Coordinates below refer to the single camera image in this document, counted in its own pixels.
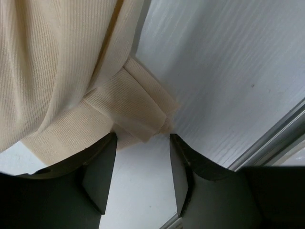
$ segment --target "fabric fold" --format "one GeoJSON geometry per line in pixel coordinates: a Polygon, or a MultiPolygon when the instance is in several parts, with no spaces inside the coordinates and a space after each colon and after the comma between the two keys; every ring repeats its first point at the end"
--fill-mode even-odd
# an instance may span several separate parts
{"type": "Polygon", "coordinates": [[[47,165],[105,136],[118,148],[171,128],[175,100],[135,59],[143,0],[0,2],[0,152],[47,165]]]}

